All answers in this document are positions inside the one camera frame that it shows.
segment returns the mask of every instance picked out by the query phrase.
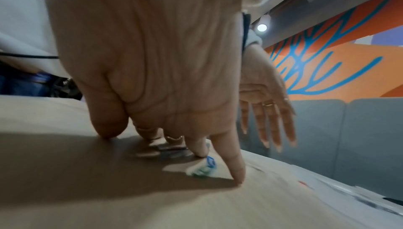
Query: mural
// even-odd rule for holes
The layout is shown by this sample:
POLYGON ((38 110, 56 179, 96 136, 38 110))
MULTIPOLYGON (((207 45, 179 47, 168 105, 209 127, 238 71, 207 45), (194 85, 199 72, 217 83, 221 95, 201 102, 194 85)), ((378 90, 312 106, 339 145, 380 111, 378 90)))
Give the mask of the mural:
POLYGON ((266 49, 291 99, 403 96, 403 0, 371 0, 266 49))

